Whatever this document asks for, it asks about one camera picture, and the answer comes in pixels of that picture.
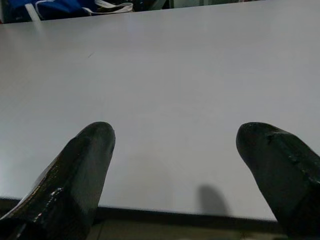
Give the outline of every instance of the tiled floor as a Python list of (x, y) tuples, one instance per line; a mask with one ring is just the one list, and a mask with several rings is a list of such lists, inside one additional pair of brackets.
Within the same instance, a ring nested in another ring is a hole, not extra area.
[(273, 240), (281, 235), (218, 230), (134, 221), (105, 221), (92, 227), (87, 240)]

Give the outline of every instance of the blue bag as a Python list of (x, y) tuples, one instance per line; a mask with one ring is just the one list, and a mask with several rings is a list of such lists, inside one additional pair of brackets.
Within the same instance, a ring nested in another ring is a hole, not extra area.
[(25, 14), (28, 14), (24, 9), (25, 6), (32, 4), (41, 20), (127, 13), (133, 10), (132, 3), (114, 5), (104, 0), (8, 0), (8, 2), (14, 11)]

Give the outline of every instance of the white table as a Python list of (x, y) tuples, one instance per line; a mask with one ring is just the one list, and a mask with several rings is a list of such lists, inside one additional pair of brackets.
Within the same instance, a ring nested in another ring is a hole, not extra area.
[(0, 196), (83, 127), (116, 148), (101, 206), (274, 219), (236, 150), (261, 121), (320, 150), (320, 1), (0, 26)]

